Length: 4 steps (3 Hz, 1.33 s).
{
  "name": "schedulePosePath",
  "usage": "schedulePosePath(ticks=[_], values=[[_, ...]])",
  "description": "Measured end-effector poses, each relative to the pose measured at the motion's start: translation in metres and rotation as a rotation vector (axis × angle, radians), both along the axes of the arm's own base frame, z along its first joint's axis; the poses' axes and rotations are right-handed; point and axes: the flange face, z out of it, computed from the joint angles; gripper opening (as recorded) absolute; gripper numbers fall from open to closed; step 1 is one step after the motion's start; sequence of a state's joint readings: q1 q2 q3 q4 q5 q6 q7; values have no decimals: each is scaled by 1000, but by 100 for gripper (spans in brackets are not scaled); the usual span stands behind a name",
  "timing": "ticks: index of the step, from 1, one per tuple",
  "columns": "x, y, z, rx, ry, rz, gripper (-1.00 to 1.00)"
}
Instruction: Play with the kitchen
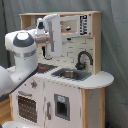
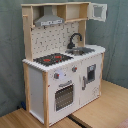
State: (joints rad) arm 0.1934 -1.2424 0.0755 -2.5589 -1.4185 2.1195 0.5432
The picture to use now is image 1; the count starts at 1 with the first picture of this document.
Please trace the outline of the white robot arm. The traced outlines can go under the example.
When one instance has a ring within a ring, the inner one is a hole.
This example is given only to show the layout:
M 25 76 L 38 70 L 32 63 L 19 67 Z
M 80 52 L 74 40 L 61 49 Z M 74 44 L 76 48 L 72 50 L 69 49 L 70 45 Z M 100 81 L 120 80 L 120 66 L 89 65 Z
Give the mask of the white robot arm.
M 5 35 L 5 47 L 13 52 L 16 69 L 10 74 L 0 66 L 0 97 L 15 91 L 38 71 L 36 52 L 38 44 L 44 44 L 47 59 L 62 55 L 59 14 L 38 18 L 35 29 L 20 30 Z

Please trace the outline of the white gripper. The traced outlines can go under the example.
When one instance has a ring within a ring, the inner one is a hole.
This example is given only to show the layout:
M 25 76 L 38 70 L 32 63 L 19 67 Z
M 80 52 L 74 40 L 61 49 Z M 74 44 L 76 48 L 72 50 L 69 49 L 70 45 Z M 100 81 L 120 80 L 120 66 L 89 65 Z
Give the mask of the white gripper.
M 45 31 L 49 34 L 49 43 L 46 45 L 46 58 L 60 57 L 62 55 L 60 15 L 47 15 L 43 20 Z

